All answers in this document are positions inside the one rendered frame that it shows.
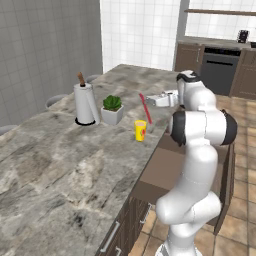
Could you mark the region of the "green plant in white pot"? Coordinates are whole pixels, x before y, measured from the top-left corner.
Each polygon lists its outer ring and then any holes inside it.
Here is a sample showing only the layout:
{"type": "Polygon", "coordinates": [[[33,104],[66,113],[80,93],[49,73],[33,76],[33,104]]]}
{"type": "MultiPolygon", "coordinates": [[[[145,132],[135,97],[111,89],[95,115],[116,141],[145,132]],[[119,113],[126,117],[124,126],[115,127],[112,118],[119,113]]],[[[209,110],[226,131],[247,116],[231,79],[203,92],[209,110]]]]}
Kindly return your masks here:
{"type": "Polygon", "coordinates": [[[119,96],[109,95],[103,100],[102,120],[109,125],[117,125],[123,116],[124,106],[119,96]]]}

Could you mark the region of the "grey stool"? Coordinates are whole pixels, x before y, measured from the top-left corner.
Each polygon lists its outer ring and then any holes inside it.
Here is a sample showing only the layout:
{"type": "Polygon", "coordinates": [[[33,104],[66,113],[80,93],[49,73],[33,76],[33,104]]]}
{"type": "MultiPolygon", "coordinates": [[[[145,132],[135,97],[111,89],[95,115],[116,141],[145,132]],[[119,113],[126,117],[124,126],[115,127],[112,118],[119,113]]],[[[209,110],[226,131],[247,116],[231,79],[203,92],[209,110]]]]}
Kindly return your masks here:
{"type": "Polygon", "coordinates": [[[53,104],[55,104],[56,102],[58,102],[59,100],[61,100],[62,98],[66,97],[66,96],[67,96],[67,94],[60,94],[60,95],[56,95],[56,96],[49,98],[45,103],[45,108],[48,109],[50,106],[52,106],[53,104]]]}
{"type": "Polygon", "coordinates": [[[94,75],[90,75],[86,78],[85,82],[86,83],[91,83],[93,80],[97,79],[98,77],[100,77],[100,74],[94,74],[94,75]]]}

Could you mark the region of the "black countertop object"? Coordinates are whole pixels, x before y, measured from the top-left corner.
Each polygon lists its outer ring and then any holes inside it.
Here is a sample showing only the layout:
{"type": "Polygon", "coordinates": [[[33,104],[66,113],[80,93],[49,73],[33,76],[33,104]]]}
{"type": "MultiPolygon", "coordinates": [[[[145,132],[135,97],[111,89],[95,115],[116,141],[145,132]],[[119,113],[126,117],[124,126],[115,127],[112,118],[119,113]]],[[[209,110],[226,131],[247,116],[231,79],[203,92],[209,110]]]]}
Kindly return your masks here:
{"type": "Polygon", "coordinates": [[[249,36],[248,30],[240,30],[237,37],[238,43],[246,43],[249,36]]]}

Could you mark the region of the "wooden wall shelf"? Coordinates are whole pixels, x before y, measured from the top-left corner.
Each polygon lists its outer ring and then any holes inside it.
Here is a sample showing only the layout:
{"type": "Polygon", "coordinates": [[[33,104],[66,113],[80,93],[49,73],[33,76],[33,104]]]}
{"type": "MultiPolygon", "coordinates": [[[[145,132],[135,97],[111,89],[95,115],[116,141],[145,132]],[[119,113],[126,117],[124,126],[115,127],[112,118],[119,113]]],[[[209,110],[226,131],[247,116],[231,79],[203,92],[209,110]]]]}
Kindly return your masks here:
{"type": "Polygon", "coordinates": [[[255,16],[256,12],[247,11],[228,11],[228,10],[206,10],[206,9],[186,9],[187,13],[201,13],[201,14],[219,14],[219,15],[237,15],[237,16],[255,16]]]}

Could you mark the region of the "dark brown cupboard door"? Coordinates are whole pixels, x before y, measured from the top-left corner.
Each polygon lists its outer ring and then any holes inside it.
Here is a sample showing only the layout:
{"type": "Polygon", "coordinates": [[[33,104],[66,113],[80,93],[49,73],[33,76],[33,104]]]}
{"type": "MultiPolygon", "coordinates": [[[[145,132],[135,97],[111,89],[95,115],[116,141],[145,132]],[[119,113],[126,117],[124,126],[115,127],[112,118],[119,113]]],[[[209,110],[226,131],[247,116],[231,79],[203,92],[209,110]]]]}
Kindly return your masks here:
{"type": "Polygon", "coordinates": [[[129,205],[132,198],[130,198],[122,207],[117,219],[114,221],[114,224],[111,226],[110,231],[107,233],[106,238],[103,240],[102,245],[99,250],[95,254],[95,256],[116,256],[116,247],[122,249],[125,240],[125,229],[129,225],[129,205]],[[107,251],[105,253],[101,253],[100,249],[104,246],[108,236],[111,234],[113,228],[115,227],[115,222],[118,221],[120,223],[119,229],[116,232],[115,236],[112,239],[107,251]]]}
{"type": "Polygon", "coordinates": [[[129,205],[129,239],[134,243],[144,224],[140,224],[140,220],[144,219],[147,212],[148,202],[132,198],[129,205]]]}

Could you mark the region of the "black dishwasher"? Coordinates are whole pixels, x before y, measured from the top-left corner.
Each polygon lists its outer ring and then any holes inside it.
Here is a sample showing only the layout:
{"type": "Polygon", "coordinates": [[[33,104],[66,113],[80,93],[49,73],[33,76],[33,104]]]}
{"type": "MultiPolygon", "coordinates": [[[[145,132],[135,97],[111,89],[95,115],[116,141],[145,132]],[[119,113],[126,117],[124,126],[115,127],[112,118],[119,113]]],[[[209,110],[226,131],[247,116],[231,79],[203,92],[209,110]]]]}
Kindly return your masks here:
{"type": "Polygon", "coordinates": [[[214,94],[229,95],[240,54],[240,50],[205,48],[200,77],[214,94]]]}

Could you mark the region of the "paper towel roll on holder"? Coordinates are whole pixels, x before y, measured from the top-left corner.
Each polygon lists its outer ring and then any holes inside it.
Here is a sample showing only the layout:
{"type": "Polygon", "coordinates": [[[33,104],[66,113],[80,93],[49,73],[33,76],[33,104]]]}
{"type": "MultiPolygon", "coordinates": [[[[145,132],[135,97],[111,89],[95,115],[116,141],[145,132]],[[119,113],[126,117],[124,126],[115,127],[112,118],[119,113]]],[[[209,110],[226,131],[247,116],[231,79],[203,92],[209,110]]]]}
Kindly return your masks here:
{"type": "Polygon", "coordinates": [[[96,106],[93,87],[85,82],[81,72],[77,73],[77,77],[79,83],[74,85],[75,122],[83,126],[98,125],[100,123],[100,116],[96,106]]]}

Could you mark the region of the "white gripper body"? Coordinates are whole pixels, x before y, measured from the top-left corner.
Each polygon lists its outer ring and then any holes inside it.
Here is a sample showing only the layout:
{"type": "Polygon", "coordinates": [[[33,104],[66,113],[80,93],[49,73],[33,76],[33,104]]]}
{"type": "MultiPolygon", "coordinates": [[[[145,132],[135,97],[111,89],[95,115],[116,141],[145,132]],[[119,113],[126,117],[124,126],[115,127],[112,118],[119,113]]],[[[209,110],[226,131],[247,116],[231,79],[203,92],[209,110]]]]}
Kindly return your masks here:
{"type": "Polygon", "coordinates": [[[146,102],[157,107],[167,107],[170,105],[169,96],[167,94],[147,96],[146,102]]]}

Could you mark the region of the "red straw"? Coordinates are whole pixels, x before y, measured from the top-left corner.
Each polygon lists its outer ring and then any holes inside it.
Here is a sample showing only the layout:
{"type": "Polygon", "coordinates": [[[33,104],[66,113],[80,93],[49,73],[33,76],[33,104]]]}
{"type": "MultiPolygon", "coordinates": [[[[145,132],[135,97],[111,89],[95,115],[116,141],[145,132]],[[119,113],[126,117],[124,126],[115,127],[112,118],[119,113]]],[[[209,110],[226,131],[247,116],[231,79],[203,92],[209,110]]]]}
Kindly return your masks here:
{"type": "Polygon", "coordinates": [[[140,97],[140,99],[141,99],[141,101],[142,101],[142,104],[143,104],[144,111],[145,111],[145,113],[146,113],[148,122],[149,122],[149,124],[151,125],[151,124],[152,124],[152,119],[151,119],[151,116],[150,116],[150,112],[149,112],[149,110],[148,110],[148,107],[147,107],[147,105],[146,105],[145,97],[144,97],[144,95],[143,95],[142,93],[139,93],[139,97],[140,97]]]}

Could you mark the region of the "brown open drawer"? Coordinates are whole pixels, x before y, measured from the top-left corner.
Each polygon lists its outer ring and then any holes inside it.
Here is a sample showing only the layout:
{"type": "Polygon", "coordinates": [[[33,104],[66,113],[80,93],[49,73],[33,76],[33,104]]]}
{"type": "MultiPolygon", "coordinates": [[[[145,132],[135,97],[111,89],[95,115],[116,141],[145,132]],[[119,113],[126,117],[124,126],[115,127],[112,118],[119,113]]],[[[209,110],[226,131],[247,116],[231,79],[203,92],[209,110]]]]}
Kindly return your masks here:
{"type": "MultiPolygon", "coordinates": [[[[221,213],[208,222],[217,235],[221,229],[234,191],[235,152],[234,144],[216,146],[218,167],[211,190],[219,197],[221,213]]],[[[177,183],[185,158],[185,147],[179,147],[172,138],[164,134],[142,172],[132,196],[155,204],[157,199],[169,192],[177,183]]]]}

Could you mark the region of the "brown cupboard run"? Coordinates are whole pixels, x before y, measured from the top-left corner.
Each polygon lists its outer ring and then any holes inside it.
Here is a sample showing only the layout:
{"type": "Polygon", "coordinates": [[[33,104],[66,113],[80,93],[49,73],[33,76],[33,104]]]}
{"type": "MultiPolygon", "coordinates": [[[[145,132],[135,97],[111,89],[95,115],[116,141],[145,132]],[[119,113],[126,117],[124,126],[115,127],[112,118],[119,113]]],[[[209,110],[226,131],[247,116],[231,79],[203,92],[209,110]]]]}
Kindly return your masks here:
{"type": "Polygon", "coordinates": [[[256,49],[242,49],[230,97],[256,100],[256,49]]]}
{"type": "Polygon", "coordinates": [[[203,55],[203,45],[179,43],[177,46],[174,70],[176,72],[192,70],[199,74],[202,65],[203,55]]]}

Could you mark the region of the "yellow smoothie cup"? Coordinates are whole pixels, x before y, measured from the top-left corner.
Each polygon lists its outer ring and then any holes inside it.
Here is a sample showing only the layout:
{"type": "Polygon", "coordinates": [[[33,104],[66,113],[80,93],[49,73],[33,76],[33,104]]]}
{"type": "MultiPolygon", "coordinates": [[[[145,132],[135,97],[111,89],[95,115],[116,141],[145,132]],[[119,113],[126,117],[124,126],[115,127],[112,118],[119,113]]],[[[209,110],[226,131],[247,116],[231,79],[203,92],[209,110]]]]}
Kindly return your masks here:
{"type": "Polygon", "coordinates": [[[142,142],[146,135],[146,122],[144,120],[136,120],[134,122],[135,139],[142,142]]]}

